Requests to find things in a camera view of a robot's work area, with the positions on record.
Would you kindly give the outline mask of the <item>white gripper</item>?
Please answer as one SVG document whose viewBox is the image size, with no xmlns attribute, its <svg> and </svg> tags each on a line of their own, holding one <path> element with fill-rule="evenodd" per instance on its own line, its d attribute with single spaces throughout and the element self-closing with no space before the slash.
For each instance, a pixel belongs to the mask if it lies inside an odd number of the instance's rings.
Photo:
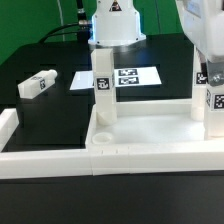
<svg viewBox="0 0 224 224">
<path fill-rule="evenodd" d="M 224 85 L 224 0 L 175 0 L 183 32 L 205 56 L 208 84 Z"/>
</svg>

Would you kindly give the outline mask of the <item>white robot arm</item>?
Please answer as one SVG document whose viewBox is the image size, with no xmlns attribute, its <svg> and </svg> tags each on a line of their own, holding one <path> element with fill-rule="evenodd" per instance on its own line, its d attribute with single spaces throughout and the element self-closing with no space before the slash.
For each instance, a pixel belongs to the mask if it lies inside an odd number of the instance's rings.
<svg viewBox="0 0 224 224">
<path fill-rule="evenodd" d="M 204 56 L 210 86 L 224 85 L 224 0 L 175 0 L 184 34 Z M 126 47 L 146 39 L 133 0 L 97 0 L 92 47 Z"/>
</svg>

